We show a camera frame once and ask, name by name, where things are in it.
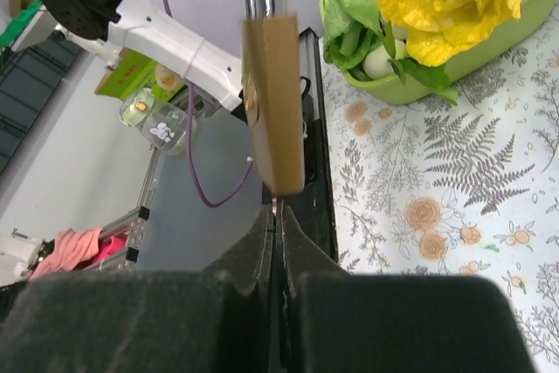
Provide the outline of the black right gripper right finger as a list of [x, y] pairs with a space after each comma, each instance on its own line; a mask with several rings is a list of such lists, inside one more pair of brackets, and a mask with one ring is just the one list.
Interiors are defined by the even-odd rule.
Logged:
[[354, 275], [277, 212], [289, 372], [531, 372], [507, 298], [458, 275]]

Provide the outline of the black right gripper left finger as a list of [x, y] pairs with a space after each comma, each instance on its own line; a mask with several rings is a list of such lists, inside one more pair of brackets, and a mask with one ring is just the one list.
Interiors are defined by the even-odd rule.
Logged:
[[82, 271], [31, 282], [2, 328], [2, 371], [267, 371], [273, 228], [264, 206], [200, 271]]

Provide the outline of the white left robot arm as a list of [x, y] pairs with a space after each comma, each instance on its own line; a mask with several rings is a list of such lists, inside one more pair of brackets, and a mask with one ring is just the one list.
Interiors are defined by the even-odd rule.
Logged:
[[240, 60], [150, 0], [40, 1], [73, 34], [139, 52], [196, 85], [206, 100], [229, 111], [240, 105]]

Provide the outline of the large brass padlock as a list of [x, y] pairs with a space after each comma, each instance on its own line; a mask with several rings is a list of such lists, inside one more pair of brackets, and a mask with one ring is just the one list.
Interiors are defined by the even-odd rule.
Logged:
[[276, 197], [305, 183], [297, 17], [287, 0], [245, 0], [240, 26], [244, 106], [253, 160]]

